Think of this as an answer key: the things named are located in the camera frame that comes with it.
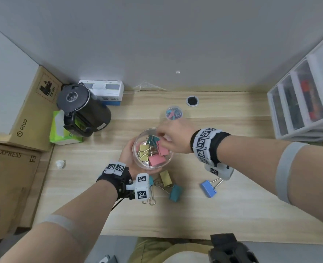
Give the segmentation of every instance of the gray arm band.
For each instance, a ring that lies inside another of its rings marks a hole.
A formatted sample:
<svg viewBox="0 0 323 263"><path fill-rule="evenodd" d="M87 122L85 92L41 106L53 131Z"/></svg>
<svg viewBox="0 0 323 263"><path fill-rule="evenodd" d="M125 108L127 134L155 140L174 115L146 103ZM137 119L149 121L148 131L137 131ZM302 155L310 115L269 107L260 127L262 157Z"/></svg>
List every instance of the gray arm band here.
<svg viewBox="0 0 323 263"><path fill-rule="evenodd" d="M85 233L80 228L78 228L73 221L61 215L51 214L43 222L51 222L59 225L60 227L63 227L77 241L84 255L87 255L90 252L90 247L88 246L89 244L87 242Z"/></svg>
<svg viewBox="0 0 323 263"><path fill-rule="evenodd" d="M291 165L299 150L308 144L293 142L283 151L276 171L276 193L279 199L291 204L288 197L288 182L291 175Z"/></svg>

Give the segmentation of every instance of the kettle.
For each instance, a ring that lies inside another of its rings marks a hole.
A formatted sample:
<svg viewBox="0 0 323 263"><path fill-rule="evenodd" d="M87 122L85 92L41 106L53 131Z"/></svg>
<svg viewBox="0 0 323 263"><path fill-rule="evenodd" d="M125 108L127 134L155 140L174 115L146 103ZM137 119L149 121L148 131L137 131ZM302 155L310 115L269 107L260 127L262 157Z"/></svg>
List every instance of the kettle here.
<svg viewBox="0 0 323 263"><path fill-rule="evenodd" d="M63 85L57 106L64 111L64 128L75 136L89 137L111 119L109 108L81 84Z"/></svg>

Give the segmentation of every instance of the kettle lid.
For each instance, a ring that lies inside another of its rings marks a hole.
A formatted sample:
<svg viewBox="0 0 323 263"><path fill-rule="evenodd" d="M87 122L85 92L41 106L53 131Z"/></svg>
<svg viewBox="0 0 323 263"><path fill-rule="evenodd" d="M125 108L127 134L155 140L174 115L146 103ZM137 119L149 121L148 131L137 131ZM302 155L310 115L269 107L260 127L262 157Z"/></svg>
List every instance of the kettle lid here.
<svg viewBox="0 0 323 263"><path fill-rule="evenodd" d="M64 86L58 95L57 106L65 113L80 110L90 99L90 91L80 84Z"/></svg>

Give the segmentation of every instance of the forearm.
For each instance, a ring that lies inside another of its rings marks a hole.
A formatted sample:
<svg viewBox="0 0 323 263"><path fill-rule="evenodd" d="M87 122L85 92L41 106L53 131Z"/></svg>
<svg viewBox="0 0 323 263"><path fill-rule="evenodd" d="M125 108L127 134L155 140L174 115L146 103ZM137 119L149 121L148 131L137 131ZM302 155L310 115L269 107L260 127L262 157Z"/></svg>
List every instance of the forearm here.
<svg viewBox="0 0 323 263"><path fill-rule="evenodd" d="M290 143L229 136L220 143L216 152L221 162L276 195L278 162ZM323 221L323 147L304 146L296 154L291 165L288 196L293 205Z"/></svg>
<svg viewBox="0 0 323 263"><path fill-rule="evenodd" d="M98 181L53 214L66 217L85 232L91 249L117 199L115 187ZM40 223L15 244L0 262L84 262L87 253L64 228Z"/></svg>

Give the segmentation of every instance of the black wristband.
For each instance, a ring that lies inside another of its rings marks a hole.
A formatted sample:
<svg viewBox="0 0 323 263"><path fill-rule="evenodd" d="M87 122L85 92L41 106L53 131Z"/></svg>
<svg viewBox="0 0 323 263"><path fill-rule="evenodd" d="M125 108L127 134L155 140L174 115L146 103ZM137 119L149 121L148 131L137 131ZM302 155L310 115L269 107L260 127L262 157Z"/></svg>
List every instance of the black wristband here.
<svg viewBox="0 0 323 263"><path fill-rule="evenodd" d="M210 159L215 164L215 166L221 162L218 160L218 156L216 154L216 150L218 149L219 144L221 141L225 138L230 136L231 134L227 132L220 132L217 133L213 139L211 140L210 147L209 147L209 153L210 153Z"/></svg>
<svg viewBox="0 0 323 263"><path fill-rule="evenodd" d="M191 141L190 141L190 145L191 145L191 150L192 150L192 152L194 152L193 151L193 142L194 142L194 138L195 138L195 136L199 133L199 131L200 131L201 129L199 129L199 130L197 130L196 132L194 132L194 134L192 135L192 137L191 137Z"/></svg>
<svg viewBox="0 0 323 263"><path fill-rule="evenodd" d="M126 190L125 185L130 184L130 180L132 181L132 177L129 173L129 168L125 167L123 174L121 176L115 175L115 174L105 174L102 173L96 182L99 180L106 180L110 182L115 189L117 190L118 193L118 199L125 199L129 197L129 192Z"/></svg>

